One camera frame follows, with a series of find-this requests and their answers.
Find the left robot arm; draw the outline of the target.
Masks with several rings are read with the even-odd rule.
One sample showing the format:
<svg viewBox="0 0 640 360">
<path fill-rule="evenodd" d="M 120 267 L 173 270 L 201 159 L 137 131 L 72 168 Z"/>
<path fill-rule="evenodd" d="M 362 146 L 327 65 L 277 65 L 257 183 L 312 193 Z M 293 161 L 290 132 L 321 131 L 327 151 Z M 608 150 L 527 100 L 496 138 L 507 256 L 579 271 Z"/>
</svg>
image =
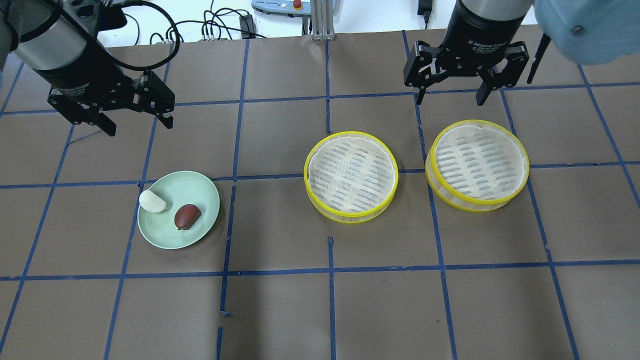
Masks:
<svg viewBox="0 0 640 360">
<path fill-rule="evenodd" d="M 106 50 L 98 33 L 123 27 L 123 10 L 149 7 L 172 28 L 175 21 L 148 0 L 3 0 L 1 63 L 15 54 L 50 84 L 47 102 L 69 123 L 96 126 L 110 137 L 116 123 L 107 111 L 129 109 L 173 128 L 175 94 L 155 74 L 180 48 L 154 64 L 128 64 Z"/>
</svg>

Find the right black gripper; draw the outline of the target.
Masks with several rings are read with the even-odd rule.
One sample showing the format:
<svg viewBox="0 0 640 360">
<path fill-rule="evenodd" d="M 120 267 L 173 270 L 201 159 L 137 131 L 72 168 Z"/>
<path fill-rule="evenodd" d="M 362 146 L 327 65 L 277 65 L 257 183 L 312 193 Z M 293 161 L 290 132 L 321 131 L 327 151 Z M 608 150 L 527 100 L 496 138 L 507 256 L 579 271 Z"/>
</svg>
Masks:
<svg viewBox="0 0 640 360">
<path fill-rule="evenodd" d="M 426 88 L 452 77 L 482 79 L 478 106 L 496 89 L 516 85 L 530 55 L 514 37 L 529 10 L 528 0 L 457 0 L 442 43 L 416 41 L 407 57 L 403 80 L 415 89 L 415 104 L 423 104 Z"/>
</svg>

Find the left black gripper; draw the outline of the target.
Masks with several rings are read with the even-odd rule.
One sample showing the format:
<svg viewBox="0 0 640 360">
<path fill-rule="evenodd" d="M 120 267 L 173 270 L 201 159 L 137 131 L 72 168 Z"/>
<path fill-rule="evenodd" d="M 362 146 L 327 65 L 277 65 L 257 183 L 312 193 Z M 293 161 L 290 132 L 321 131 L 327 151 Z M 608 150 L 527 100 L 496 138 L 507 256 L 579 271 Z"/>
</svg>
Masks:
<svg viewBox="0 0 640 360">
<path fill-rule="evenodd" d="M 106 115 L 107 111 L 128 109 L 147 113 L 157 117 L 167 130 L 174 127 L 175 94 L 152 70 L 145 70 L 137 79 L 125 76 L 95 100 L 71 99 L 61 89 L 52 87 L 47 102 L 69 123 L 97 126 L 109 137 L 116 135 L 117 125 Z"/>
</svg>

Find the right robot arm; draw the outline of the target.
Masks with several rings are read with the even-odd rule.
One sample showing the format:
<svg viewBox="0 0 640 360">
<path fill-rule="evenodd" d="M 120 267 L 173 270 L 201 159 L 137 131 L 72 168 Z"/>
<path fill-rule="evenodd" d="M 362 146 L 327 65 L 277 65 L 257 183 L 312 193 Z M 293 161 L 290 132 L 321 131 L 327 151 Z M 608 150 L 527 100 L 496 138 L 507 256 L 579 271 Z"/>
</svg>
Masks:
<svg viewBox="0 0 640 360">
<path fill-rule="evenodd" d="M 530 84 L 550 43 L 578 65 L 611 63 L 640 48 L 637 0 L 458 0 L 438 47 L 416 41 L 403 68 L 406 87 L 420 105 L 426 89 L 448 78 L 476 77 L 478 106 L 493 91 L 514 87 L 530 60 L 523 41 L 514 41 L 530 9 L 542 30 Z"/>
</svg>

